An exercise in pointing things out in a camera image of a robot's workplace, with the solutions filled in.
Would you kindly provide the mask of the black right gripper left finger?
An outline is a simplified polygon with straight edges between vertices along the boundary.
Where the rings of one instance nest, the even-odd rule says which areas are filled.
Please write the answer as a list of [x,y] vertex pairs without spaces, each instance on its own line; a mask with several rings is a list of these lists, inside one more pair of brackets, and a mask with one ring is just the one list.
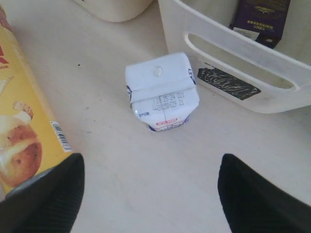
[[6,195],[0,203],[0,231],[69,233],[79,213],[84,189],[84,158],[73,153]]

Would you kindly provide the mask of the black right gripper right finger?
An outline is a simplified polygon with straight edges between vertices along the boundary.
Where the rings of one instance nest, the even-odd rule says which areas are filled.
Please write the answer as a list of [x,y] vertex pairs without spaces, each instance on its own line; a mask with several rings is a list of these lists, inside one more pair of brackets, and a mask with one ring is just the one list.
[[220,202],[233,233],[309,233],[311,207],[284,192],[233,154],[218,176]]

